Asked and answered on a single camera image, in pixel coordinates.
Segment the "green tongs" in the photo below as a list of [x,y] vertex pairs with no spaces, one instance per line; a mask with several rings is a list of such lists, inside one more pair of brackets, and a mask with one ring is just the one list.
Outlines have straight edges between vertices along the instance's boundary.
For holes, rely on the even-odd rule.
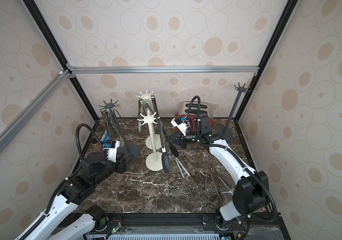
[[142,119],[144,119],[144,116],[146,116],[150,112],[153,113],[153,110],[150,106],[149,100],[138,100],[138,130],[141,132],[142,126],[144,125],[144,122]]

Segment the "small steel tongs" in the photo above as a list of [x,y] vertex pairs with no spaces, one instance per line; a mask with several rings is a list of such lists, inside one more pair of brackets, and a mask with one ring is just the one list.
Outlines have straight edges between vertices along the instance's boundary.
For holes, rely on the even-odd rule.
[[182,162],[179,160],[179,158],[176,158],[178,167],[180,169],[180,172],[182,173],[183,178],[185,178],[185,175],[187,175],[194,183],[194,185],[199,188],[198,183],[196,182],[196,180],[193,178],[193,176],[190,174],[190,172],[188,171],[188,169],[182,164]]

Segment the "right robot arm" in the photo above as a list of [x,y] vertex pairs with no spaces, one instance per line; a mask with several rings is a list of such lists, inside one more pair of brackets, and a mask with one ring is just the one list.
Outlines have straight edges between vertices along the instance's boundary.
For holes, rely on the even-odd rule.
[[201,98],[194,96],[187,115],[172,119],[172,126],[177,128],[177,132],[167,137],[167,142],[183,149],[188,143],[198,143],[229,172],[236,187],[232,200],[219,209],[223,223],[248,216],[255,216],[265,222],[275,221],[278,212],[269,192],[267,175],[246,164],[224,137],[212,130],[208,115],[201,113],[200,108]]

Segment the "white utensil rack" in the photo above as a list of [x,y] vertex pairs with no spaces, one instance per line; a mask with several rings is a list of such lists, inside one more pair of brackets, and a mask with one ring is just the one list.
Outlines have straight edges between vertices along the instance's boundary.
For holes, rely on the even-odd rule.
[[156,143],[156,134],[154,130],[154,125],[157,125],[155,122],[155,112],[151,114],[148,112],[146,116],[144,116],[144,119],[142,121],[144,122],[144,125],[148,125],[149,128],[149,140],[150,140],[150,146],[149,149],[152,150],[152,153],[149,154],[146,158],[146,166],[149,170],[157,172],[163,169],[162,166],[162,152],[158,152],[157,150],[161,147],[157,147]]
[[153,95],[153,92],[148,92],[146,90],[145,93],[139,92],[137,95],[138,100],[138,130],[141,132],[142,126],[147,126],[149,130],[153,127],[152,133],[146,139],[146,147],[149,149],[153,149],[153,146],[156,150],[160,149],[161,140],[160,135],[156,134],[155,129],[157,129],[157,123],[160,120],[158,105],[156,101],[156,96]]

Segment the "black tongs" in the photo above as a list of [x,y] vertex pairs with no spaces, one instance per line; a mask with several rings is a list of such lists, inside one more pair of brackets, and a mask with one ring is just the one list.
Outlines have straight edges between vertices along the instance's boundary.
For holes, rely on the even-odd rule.
[[166,151],[166,144],[165,144],[166,139],[165,139],[165,134],[163,130],[163,124],[161,121],[159,121],[157,125],[159,129],[161,148],[162,148],[162,166],[163,166],[164,172],[168,174],[170,172],[170,160]]

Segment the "thin steel tongs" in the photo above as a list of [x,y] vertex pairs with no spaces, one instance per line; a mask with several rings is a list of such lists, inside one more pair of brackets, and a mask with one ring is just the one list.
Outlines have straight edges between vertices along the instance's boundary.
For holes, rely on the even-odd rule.
[[119,141],[120,140],[120,133],[119,133],[119,131],[117,129],[117,125],[115,123],[114,115],[111,112],[111,110],[108,110],[107,117],[108,117],[109,137],[110,137],[111,140]]

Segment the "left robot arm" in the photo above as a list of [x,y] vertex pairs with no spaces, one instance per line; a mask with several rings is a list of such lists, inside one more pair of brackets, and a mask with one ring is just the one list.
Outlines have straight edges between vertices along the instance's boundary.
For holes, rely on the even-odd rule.
[[87,124],[77,126],[75,137],[80,154],[78,168],[57,186],[46,209],[18,236],[19,240],[47,239],[70,213],[95,192],[98,184],[113,173],[125,173],[139,154],[136,145],[125,143],[124,147],[120,148],[117,141],[108,140],[103,144],[97,140],[102,151],[85,156],[79,140],[82,127],[87,128],[94,138],[97,137]]

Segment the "dark grey utensil rack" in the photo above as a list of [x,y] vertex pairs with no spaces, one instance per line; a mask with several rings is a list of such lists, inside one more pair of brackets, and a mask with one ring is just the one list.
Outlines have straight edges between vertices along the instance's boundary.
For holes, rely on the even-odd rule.
[[118,107],[118,101],[113,103],[113,100],[110,99],[110,102],[107,103],[106,101],[103,101],[103,105],[99,105],[99,107],[106,108],[107,112],[108,110],[111,110],[111,112],[114,115],[115,123],[117,125],[117,129],[120,133],[120,147],[117,151],[117,159],[118,159],[118,153],[123,153],[125,155],[125,158],[129,160],[129,163],[132,162],[138,155],[139,155],[139,147],[135,144],[131,144],[127,142],[127,139],[123,133],[123,129],[119,123],[117,113],[115,112],[115,108]]

